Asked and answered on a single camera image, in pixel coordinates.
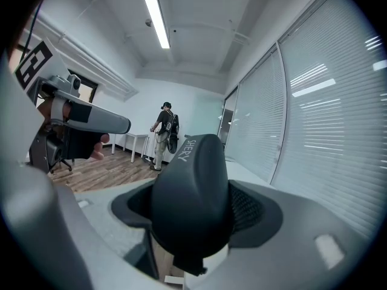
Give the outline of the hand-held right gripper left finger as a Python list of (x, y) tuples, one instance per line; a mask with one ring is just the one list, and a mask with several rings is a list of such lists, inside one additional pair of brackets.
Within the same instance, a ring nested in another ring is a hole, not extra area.
[(1, 56), (1, 217), (11, 288), (31, 288), (31, 265), (55, 289), (158, 289), (156, 280), (117, 255), (88, 222), (72, 191), (55, 187), (24, 160), (44, 118)]

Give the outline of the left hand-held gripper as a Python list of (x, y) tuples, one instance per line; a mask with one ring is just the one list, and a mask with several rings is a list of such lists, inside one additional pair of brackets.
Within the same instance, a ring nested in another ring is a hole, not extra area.
[[(29, 149), (30, 164), (45, 173), (63, 159), (65, 148), (56, 126), (102, 134), (126, 134), (131, 128), (128, 118), (78, 98), (81, 79), (69, 72), (49, 40), (38, 43), (21, 60), (15, 76), (34, 105), (39, 97), (51, 100), (49, 114)], [(66, 121), (67, 103), (71, 110)]]

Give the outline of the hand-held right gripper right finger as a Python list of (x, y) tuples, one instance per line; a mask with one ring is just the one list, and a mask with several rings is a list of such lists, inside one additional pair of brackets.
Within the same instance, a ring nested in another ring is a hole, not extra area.
[(205, 274), (185, 274), (186, 289), (332, 289), (369, 245), (310, 199), (242, 181), (230, 186), (236, 232), (204, 259)]

